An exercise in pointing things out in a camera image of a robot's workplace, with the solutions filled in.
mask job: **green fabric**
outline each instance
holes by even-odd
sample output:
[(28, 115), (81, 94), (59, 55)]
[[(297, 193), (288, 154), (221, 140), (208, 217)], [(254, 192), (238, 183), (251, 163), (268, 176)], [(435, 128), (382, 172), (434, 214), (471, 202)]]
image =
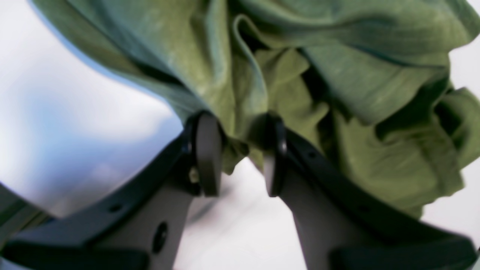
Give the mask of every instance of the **green fabric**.
[(90, 58), (229, 137), (224, 171), (262, 166), (274, 110), (361, 188), (414, 217), (463, 187), (480, 105), (448, 52), (480, 19), (464, 0), (34, 0)]

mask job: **black plastic bracket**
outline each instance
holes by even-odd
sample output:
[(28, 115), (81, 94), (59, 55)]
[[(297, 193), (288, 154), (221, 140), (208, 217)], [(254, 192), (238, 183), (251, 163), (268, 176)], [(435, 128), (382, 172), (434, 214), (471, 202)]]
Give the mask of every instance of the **black plastic bracket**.
[[(290, 208), (309, 270), (465, 270), (472, 242), (414, 220), (365, 193), (269, 114), (269, 196)], [(170, 270), (194, 196), (216, 196), (222, 130), (191, 117), (135, 179), (94, 206), (12, 238), (4, 257), (37, 270)]]
[(193, 197), (218, 194), (220, 133), (214, 116), (198, 113), (120, 190), (70, 217), (19, 233), (3, 256), (35, 270), (171, 269)]

